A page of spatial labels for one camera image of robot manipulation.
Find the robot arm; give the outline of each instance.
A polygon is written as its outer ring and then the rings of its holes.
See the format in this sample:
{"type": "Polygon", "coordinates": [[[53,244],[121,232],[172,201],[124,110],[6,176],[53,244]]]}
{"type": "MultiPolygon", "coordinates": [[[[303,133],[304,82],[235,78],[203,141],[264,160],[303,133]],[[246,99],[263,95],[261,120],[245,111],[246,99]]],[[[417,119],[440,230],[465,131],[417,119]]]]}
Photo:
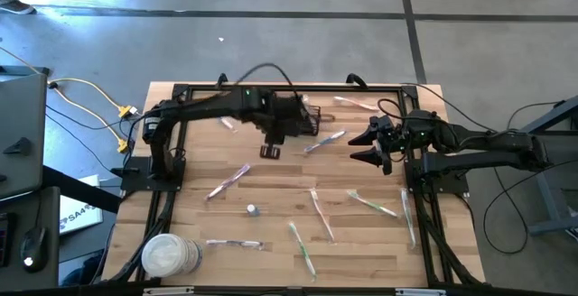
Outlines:
{"type": "Polygon", "coordinates": [[[444,122],[435,112],[414,110],[402,125],[393,126],[388,116],[372,116],[365,133],[352,139],[349,145],[376,146],[351,158],[383,166],[384,174],[391,173],[390,154],[432,146],[437,153],[424,153],[422,175],[434,175],[455,170],[469,170],[494,166],[511,166],[520,170],[539,171],[550,163],[545,147],[532,134],[517,131],[501,133],[471,131],[461,125],[444,122]],[[485,151],[445,155],[462,150],[485,151]]]}
{"type": "Polygon", "coordinates": [[[168,143],[172,129],[181,121],[231,116],[252,122],[266,135],[261,157],[272,159],[280,154],[274,144],[283,144],[286,135],[297,136],[312,123],[300,96],[279,97],[266,88],[234,87],[227,94],[188,102],[164,100],[147,114],[143,140],[151,146],[149,174],[153,179],[172,175],[174,161],[168,143]]]}

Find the stack of cups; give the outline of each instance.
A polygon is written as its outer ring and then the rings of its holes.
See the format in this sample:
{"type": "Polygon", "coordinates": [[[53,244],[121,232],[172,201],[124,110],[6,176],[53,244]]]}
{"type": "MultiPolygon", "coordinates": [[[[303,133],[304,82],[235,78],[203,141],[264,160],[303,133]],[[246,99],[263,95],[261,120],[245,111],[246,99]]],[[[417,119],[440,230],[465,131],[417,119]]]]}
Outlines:
{"type": "Polygon", "coordinates": [[[175,234],[160,234],[144,246],[143,268],[152,277],[192,273],[202,262],[202,249],[190,239],[175,234]]]}

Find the yellow cable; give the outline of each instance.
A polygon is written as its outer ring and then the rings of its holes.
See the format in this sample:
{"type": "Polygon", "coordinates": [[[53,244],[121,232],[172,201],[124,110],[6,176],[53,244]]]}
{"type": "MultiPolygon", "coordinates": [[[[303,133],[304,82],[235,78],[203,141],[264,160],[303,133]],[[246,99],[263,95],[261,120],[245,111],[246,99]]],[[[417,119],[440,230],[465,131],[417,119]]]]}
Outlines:
{"type": "Polygon", "coordinates": [[[65,79],[53,79],[53,80],[49,80],[48,84],[51,83],[55,83],[55,82],[59,82],[59,81],[65,81],[65,80],[69,80],[69,81],[76,81],[76,82],[80,82],[80,83],[84,83],[87,85],[92,86],[95,90],[97,90],[100,94],[102,94],[103,97],[105,97],[108,102],[110,102],[111,105],[115,106],[119,111],[121,110],[121,106],[119,104],[117,104],[115,101],[112,100],[112,98],[110,98],[107,93],[105,93],[102,89],[100,89],[98,86],[96,86],[94,83],[85,80],[85,79],[72,79],[72,78],[65,78],[65,79]]]}
{"type": "MultiPolygon", "coordinates": [[[[41,74],[40,71],[38,71],[36,68],[34,68],[31,64],[29,64],[28,62],[26,62],[25,60],[23,60],[22,58],[16,56],[15,54],[11,53],[10,51],[6,50],[3,47],[0,47],[0,50],[6,52],[7,54],[11,55],[12,57],[14,57],[15,59],[19,60],[21,63],[23,63],[24,65],[26,65],[29,69],[31,69],[33,72],[35,72],[36,74],[41,74]]],[[[96,85],[88,82],[87,80],[84,79],[55,79],[55,80],[49,80],[47,83],[50,85],[51,82],[57,82],[57,81],[61,81],[61,80],[74,80],[74,81],[79,81],[85,84],[88,84],[90,86],[92,86],[93,88],[95,88],[98,92],[100,92],[104,97],[107,98],[107,100],[112,103],[114,106],[116,106],[119,110],[121,109],[121,107],[116,104],[110,97],[108,97],[108,95],[102,91],[102,89],[100,89],[99,87],[97,87],[96,85]]],[[[118,151],[120,153],[126,151],[127,149],[127,141],[120,138],[118,136],[118,134],[110,127],[110,125],[103,120],[100,116],[98,116],[97,114],[95,114],[94,112],[88,110],[87,108],[85,108],[84,106],[81,106],[77,103],[74,103],[72,101],[70,101],[62,92],[60,92],[60,90],[58,88],[54,88],[54,90],[56,91],[56,93],[58,93],[58,95],[60,95],[62,97],[62,99],[64,101],[66,101],[67,103],[69,103],[72,106],[75,106],[85,112],[87,112],[88,114],[94,116],[96,119],[100,120],[100,122],[107,127],[107,129],[115,136],[115,138],[118,140],[118,151]]]]}
{"type": "Polygon", "coordinates": [[[53,90],[56,91],[56,93],[58,93],[58,95],[60,95],[60,96],[62,97],[62,99],[65,100],[67,103],[69,103],[69,104],[71,104],[71,105],[79,108],[80,110],[83,110],[83,111],[85,111],[85,112],[88,112],[89,114],[91,114],[92,116],[94,116],[96,119],[100,120],[100,122],[107,127],[107,129],[117,138],[117,140],[120,140],[120,137],[118,136],[118,134],[115,133],[115,131],[112,130],[112,128],[111,128],[110,126],[108,126],[107,122],[104,121],[104,119],[101,118],[99,115],[97,115],[96,113],[88,110],[88,109],[85,108],[84,106],[81,106],[80,104],[77,104],[77,103],[75,103],[75,102],[70,101],[66,96],[64,96],[64,94],[62,94],[62,92],[61,92],[59,89],[54,88],[53,90]]]}

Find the green toothbrush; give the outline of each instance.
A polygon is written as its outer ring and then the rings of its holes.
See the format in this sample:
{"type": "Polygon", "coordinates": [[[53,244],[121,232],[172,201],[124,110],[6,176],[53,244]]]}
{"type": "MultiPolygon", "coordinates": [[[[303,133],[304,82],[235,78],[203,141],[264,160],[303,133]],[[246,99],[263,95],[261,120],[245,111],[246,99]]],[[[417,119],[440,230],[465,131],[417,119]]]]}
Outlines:
{"type": "Polygon", "coordinates": [[[303,257],[305,258],[305,262],[307,263],[307,268],[309,268],[309,272],[313,275],[313,281],[315,281],[317,279],[317,273],[315,272],[315,268],[313,268],[313,263],[311,262],[311,258],[309,257],[307,250],[305,250],[305,245],[303,244],[303,240],[301,239],[301,237],[299,236],[299,233],[297,232],[297,227],[295,227],[295,223],[293,221],[290,221],[289,227],[291,228],[291,231],[293,231],[293,234],[297,238],[297,243],[299,244],[299,248],[301,249],[301,253],[303,254],[303,257]]]}
{"type": "Polygon", "coordinates": [[[347,191],[347,194],[349,194],[350,197],[352,197],[352,198],[354,198],[354,199],[357,199],[357,200],[363,202],[364,204],[366,204],[366,205],[368,205],[368,206],[370,206],[370,207],[372,207],[372,208],[374,208],[374,209],[376,209],[376,210],[383,211],[383,212],[385,212],[385,213],[388,214],[388,215],[391,215],[391,216],[393,216],[393,217],[395,217],[395,218],[399,218],[399,216],[398,216],[395,212],[393,212],[393,211],[391,211],[391,210],[389,210],[389,209],[387,209],[387,208],[385,208],[385,207],[381,207],[381,206],[379,206],[378,204],[374,204],[374,203],[371,202],[371,201],[367,201],[367,200],[363,199],[363,198],[360,197],[359,194],[358,194],[357,192],[355,192],[355,191],[349,190],[349,191],[347,191]]]}

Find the black floor stripe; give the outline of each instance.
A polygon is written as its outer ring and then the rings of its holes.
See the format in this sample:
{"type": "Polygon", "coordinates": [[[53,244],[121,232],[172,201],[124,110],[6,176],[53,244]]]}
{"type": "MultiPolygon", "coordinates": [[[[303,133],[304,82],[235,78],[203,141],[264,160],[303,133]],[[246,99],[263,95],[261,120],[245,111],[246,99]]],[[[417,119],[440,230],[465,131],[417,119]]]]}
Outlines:
{"type": "Polygon", "coordinates": [[[65,16],[128,16],[128,17],[209,17],[209,18],[290,18],[290,19],[355,19],[355,20],[403,20],[403,13],[357,13],[357,12],[259,12],[259,11],[169,11],[100,7],[73,7],[36,5],[40,13],[65,16]]]}
{"type": "Polygon", "coordinates": [[[578,15],[414,14],[416,21],[576,23],[578,15]]]}
{"type": "Polygon", "coordinates": [[[404,4],[404,12],[406,13],[407,35],[409,36],[409,49],[412,52],[412,59],[414,60],[415,77],[419,84],[426,84],[427,79],[425,78],[422,52],[419,49],[419,41],[417,39],[412,0],[402,0],[402,2],[404,4]]]}
{"type": "MultiPolygon", "coordinates": [[[[366,12],[268,12],[268,11],[170,11],[103,7],[36,5],[40,13],[63,16],[124,16],[124,17],[215,17],[215,18],[301,18],[301,19],[354,19],[405,20],[404,13],[366,12]]],[[[414,21],[441,22],[512,22],[512,23],[578,23],[578,15],[521,15],[521,14],[420,14],[413,13],[414,21]]]]}

